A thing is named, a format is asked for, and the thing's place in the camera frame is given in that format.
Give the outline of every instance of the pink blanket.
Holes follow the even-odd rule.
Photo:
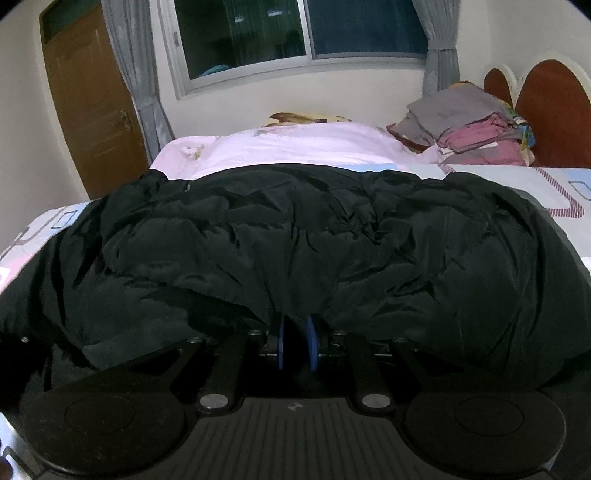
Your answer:
[[[229,168],[274,163],[343,166],[439,163],[437,147],[414,154],[392,135],[354,122],[258,128],[227,137],[185,137],[164,147],[152,168],[195,180]]]

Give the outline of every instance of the headboard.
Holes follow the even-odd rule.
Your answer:
[[[537,167],[591,168],[591,80],[564,57],[534,63],[518,83],[507,66],[492,66],[484,88],[531,125]]]

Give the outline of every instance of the door handle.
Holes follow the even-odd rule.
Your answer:
[[[132,119],[131,119],[131,113],[129,112],[129,110],[127,108],[122,108],[119,111],[119,118],[117,120],[114,120],[111,122],[111,125],[113,127],[116,127],[118,125],[123,124],[124,128],[128,131],[131,132],[132,130]]]

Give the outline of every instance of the window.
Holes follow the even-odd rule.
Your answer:
[[[181,95],[254,73],[427,53],[412,0],[160,0],[160,8]]]

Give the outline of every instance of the wooden door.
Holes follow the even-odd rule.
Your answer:
[[[148,169],[144,141],[100,4],[43,51],[61,128],[89,197],[137,179]]]

